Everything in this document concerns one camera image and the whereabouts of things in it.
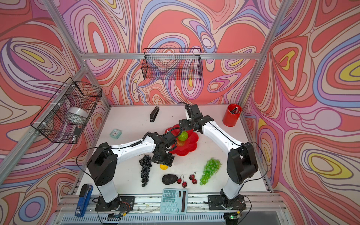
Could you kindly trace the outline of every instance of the wire basket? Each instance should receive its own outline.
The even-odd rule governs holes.
[[[200,48],[144,48],[144,80],[201,80]]]
[[[34,127],[54,143],[76,144],[102,96],[102,89],[72,81],[50,113]]]

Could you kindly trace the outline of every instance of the white tabletop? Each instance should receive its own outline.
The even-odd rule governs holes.
[[[200,105],[199,109],[204,116],[211,116],[229,135],[243,143],[248,142],[240,120],[238,120],[234,127],[227,127],[222,123],[226,107],[226,105]],[[109,145],[115,145],[138,140],[147,131],[163,134],[165,129],[178,124],[179,120],[186,118],[184,105],[159,106],[159,108],[160,110],[155,122],[151,123],[149,115],[153,111],[154,106],[112,107],[100,134],[97,146],[104,142],[107,142]],[[122,134],[118,139],[110,137],[109,134],[113,129],[122,130]],[[114,176],[115,186],[119,194],[159,194],[162,193],[164,188],[182,188],[181,184],[178,183],[164,185],[161,178],[165,174],[176,174],[178,177],[184,174],[185,181],[188,184],[186,188],[189,193],[219,193],[229,177],[226,172],[227,155],[210,138],[201,133],[198,133],[198,135],[197,149],[186,156],[175,154],[172,167],[162,170],[158,164],[152,163],[149,182],[144,188],[141,187],[141,166],[139,164],[139,159],[143,156],[133,157],[119,164],[116,167]],[[207,184],[200,185],[203,168],[211,157],[220,160],[222,166],[215,175],[211,176]],[[196,185],[189,180],[189,176],[194,172],[196,172],[195,178],[198,181]],[[261,174],[257,171],[252,179],[259,177],[261,177]],[[81,179],[80,187],[83,184],[95,187],[94,181],[86,174]],[[259,191],[266,191],[262,179],[247,182],[242,188],[242,192]],[[99,194],[99,191],[94,188],[93,194]]]

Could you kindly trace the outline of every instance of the blue stapler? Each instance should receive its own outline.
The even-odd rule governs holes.
[[[83,217],[85,214],[85,210],[87,208],[87,205],[91,198],[91,193],[93,192],[93,187],[88,184],[84,184],[81,187],[80,195],[79,195],[79,201],[77,203],[75,216],[77,217]]]

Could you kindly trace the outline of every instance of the patterned wall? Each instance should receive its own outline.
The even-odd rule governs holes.
[[[2,161],[79,65],[41,0],[0,1],[0,21]],[[78,174],[75,157],[92,143],[104,114],[100,102],[77,145],[36,139],[0,186],[0,225],[48,221]]]
[[[140,53],[200,47],[255,53],[280,3],[250,1],[64,1],[58,4],[84,52]],[[254,60],[204,60],[201,81],[144,81],[141,60],[89,60],[110,104],[237,103]]]
[[[296,224],[360,224],[360,1],[296,0],[244,108]]]
[[[141,60],[88,60],[111,105],[237,103],[255,60],[214,60],[200,80],[144,80]]]

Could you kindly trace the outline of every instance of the red cup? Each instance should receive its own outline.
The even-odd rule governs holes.
[[[241,106],[239,106],[237,104],[230,104],[228,106],[228,108],[226,109],[226,112],[225,112],[224,118],[222,119],[222,122],[228,127],[235,126],[235,124],[238,121],[238,118],[240,116],[241,110],[242,110]]]

